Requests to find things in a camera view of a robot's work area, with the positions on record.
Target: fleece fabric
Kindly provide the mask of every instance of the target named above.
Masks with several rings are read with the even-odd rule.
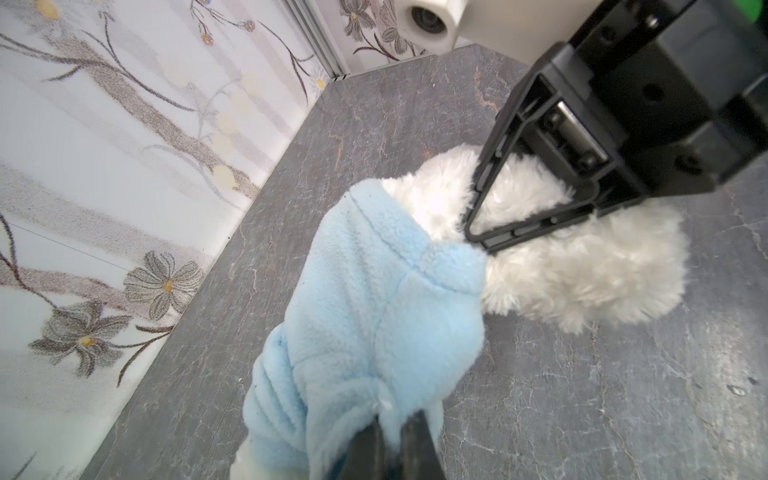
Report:
[[[430,240],[379,180],[353,187],[320,223],[253,366],[243,417],[255,459],[320,480],[376,417],[397,453],[420,409],[436,442],[442,400],[482,348],[485,261]]]

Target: gray countertop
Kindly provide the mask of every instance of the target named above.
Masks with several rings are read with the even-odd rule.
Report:
[[[354,183],[482,144],[526,67],[472,46],[337,81],[267,181],[82,478],[226,478],[250,368],[324,213]],[[768,164],[676,199],[684,304],[567,335],[486,317],[445,402],[450,480],[768,478]]]

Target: white plush toy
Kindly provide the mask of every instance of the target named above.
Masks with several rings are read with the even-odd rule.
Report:
[[[384,189],[435,241],[464,240],[478,147],[462,145]],[[482,232],[570,201],[569,189],[533,156],[510,157],[475,222]],[[515,311],[579,333],[595,322],[641,323],[672,310],[685,288],[688,240],[682,216],[646,200],[592,217],[488,258],[485,312]]]

